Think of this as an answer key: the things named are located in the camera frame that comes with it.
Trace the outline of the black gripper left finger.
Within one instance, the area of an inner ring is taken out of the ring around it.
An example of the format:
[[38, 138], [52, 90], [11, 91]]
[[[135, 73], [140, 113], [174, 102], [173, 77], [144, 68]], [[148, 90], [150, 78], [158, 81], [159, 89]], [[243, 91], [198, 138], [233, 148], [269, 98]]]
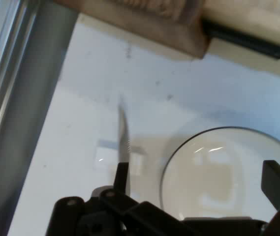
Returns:
[[48, 236], [192, 236], [193, 229], [149, 202], [126, 194], [129, 164], [119, 163], [112, 187], [85, 202], [67, 197], [55, 203]]

